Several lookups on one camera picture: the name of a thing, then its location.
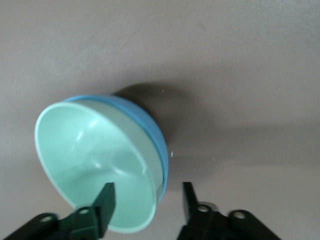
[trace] blue bowl exterior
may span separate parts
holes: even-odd
[[[161,130],[156,124],[156,122],[152,119],[152,117],[135,103],[114,95],[79,95],[67,98],[64,101],[72,102],[78,100],[94,100],[112,105],[117,109],[125,112],[129,117],[135,120],[142,127],[142,129],[144,129],[144,131],[149,135],[161,159],[163,171],[163,184],[162,192],[159,198],[160,201],[163,195],[165,194],[165,190],[167,187],[169,160],[165,138],[161,133]]]

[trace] gray surface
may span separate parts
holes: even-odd
[[[155,86],[144,99],[173,151],[168,188],[145,230],[107,239],[175,239],[182,181],[284,240],[320,239],[319,9],[317,0],[1,1],[0,239],[39,213],[71,211],[37,158],[40,112],[137,83]]]

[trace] gray table surface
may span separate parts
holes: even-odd
[[[176,239],[182,182],[254,213],[283,240],[320,239],[320,3],[223,0],[0,2],[0,239],[72,209],[37,157],[48,105],[137,96],[167,139],[168,186],[151,224],[110,240]]]

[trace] black bracket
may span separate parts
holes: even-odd
[[[103,238],[115,207],[115,185],[107,183],[92,205],[61,220],[54,213],[39,214],[4,240],[97,240]]]
[[[183,183],[187,225],[177,240],[280,240],[254,215],[233,210],[223,216],[212,203],[199,203],[191,182]]]

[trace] bowl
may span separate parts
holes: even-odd
[[[108,228],[134,233],[153,219],[168,177],[167,149],[153,124],[120,97],[77,96],[40,114],[35,145],[48,178],[74,208],[90,205],[105,183],[114,182]]]

